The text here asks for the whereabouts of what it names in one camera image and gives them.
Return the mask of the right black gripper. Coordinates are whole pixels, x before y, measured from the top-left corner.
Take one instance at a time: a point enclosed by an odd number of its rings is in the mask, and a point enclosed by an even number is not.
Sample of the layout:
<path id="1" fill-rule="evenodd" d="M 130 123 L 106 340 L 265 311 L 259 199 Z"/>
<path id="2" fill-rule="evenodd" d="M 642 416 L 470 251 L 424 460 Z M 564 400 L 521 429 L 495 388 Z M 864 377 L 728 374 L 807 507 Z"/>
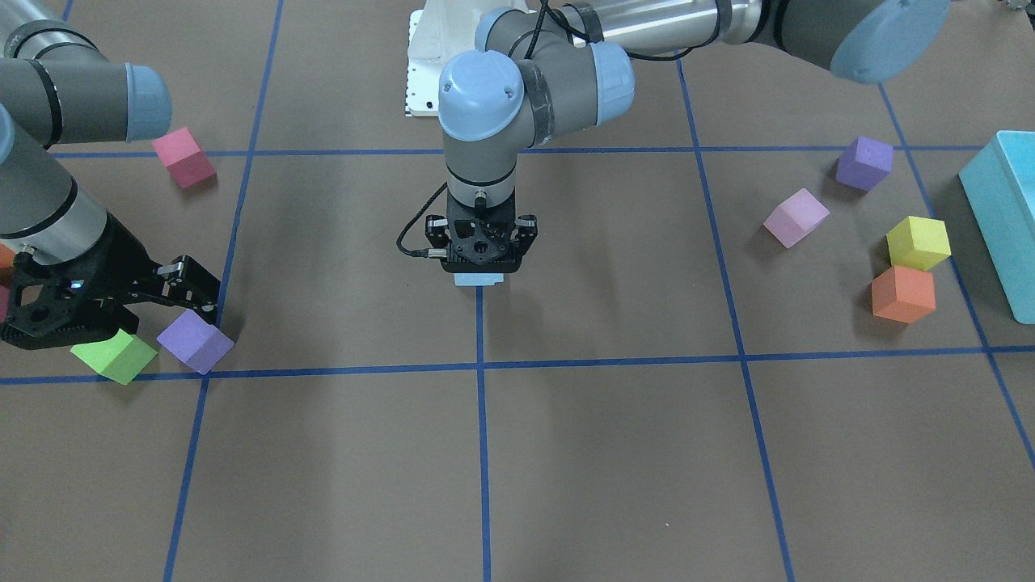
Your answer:
<path id="1" fill-rule="evenodd" d="M 21 254 L 14 268 L 2 340 L 23 350 L 101 342 L 119 331 L 137 334 L 139 317 L 127 303 L 218 314 L 217 277 L 189 255 L 160 265 L 113 214 L 80 257 L 45 266 Z"/>

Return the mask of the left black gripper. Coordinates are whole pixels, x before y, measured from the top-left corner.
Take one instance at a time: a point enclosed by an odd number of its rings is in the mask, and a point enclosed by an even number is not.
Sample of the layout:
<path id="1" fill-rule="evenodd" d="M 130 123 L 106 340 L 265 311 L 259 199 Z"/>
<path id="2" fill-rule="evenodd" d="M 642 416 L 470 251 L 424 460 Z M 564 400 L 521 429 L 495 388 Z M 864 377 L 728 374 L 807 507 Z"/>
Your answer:
<path id="1" fill-rule="evenodd" d="M 536 215 L 518 215 L 514 196 L 490 209 L 468 207 L 448 196 L 445 215 L 428 214 L 428 258 L 455 275 L 509 275 L 539 236 Z"/>

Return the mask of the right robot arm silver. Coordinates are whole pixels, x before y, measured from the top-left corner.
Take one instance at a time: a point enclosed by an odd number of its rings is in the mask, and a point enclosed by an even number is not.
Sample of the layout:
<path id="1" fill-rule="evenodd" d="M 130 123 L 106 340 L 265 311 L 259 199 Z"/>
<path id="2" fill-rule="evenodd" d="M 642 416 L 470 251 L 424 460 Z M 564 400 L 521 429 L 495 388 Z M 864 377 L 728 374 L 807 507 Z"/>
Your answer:
<path id="1" fill-rule="evenodd" d="M 134 334 L 129 305 L 217 321 L 221 284 L 179 255 L 151 260 L 49 148 L 162 137 L 171 97 L 158 72 L 108 60 L 37 1 L 2 4 L 2 246 L 14 253 L 2 339 L 23 350 Z"/>

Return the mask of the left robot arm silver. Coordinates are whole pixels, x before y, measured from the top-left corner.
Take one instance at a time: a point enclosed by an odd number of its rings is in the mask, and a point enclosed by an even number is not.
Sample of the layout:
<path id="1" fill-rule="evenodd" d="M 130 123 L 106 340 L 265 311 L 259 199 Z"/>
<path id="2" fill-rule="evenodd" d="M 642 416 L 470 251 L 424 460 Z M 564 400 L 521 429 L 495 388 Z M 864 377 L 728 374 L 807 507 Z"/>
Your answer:
<path id="1" fill-rule="evenodd" d="M 419 210 L 452 275 L 508 275 L 539 235 L 515 211 L 518 156 L 624 115 L 635 61 L 676 61 L 711 43 L 764 43 L 859 84 L 898 76 L 925 52 L 947 1 L 598 1 L 536 11 L 499 6 L 437 76 L 446 213 Z"/>

